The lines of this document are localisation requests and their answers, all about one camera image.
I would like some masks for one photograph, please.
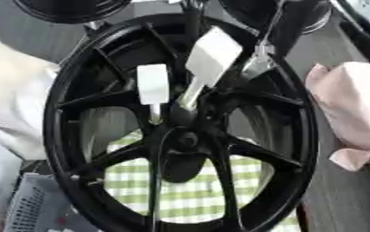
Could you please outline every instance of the green checkered cloth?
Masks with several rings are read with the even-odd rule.
[[[111,143],[108,152],[140,140],[139,130]],[[256,159],[231,157],[231,167],[239,207],[246,206],[260,192],[265,183],[264,165]],[[147,215],[149,202],[149,162],[146,159],[130,160],[106,170],[105,189],[131,210]],[[161,188],[160,217],[171,223],[199,223],[222,218],[225,207],[217,172],[207,160],[200,174],[193,180],[174,184],[163,181]],[[276,226],[272,232],[300,232],[296,213]]]

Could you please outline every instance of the gray table surface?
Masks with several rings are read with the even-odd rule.
[[[142,3],[131,5],[110,18],[113,23],[139,15],[178,12],[175,5]],[[209,14],[235,22],[216,1]],[[304,78],[315,63],[334,67],[342,62],[362,61],[362,57],[337,28],[338,18],[322,30],[302,36],[287,60]],[[79,25],[42,22],[23,14],[11,0],[0,0],[0,39],[15,49],[53,62],[61,61],[83,36]],[[312,232],[370,232],[370,173],[346,172],[327,160],[336,148],[336,139],[324,118],[319,118],[322,155],[307,205]]]

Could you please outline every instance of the pink cloth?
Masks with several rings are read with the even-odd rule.
[[[306,86],[346,145],[330,159],[351,171],[361,169],[370,162],[370,64],[343,63],[330,72],[317,64]]]

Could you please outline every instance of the gray crate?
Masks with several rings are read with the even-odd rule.
[[[15,193],[5,232],[47,232],[49,229],[95,232],[96,227],[72,210],[71,203],[49,176],[26,173]]]

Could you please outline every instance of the white block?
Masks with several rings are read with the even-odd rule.
[[[195,44],[186,63],[189,71],[210,88],[240,56],[243,48],[218,27],[213,27]]]
[[[170,84],[165,64],[150,64],[137,67],[137,87],[141,104],[167,103],[170,98]]]

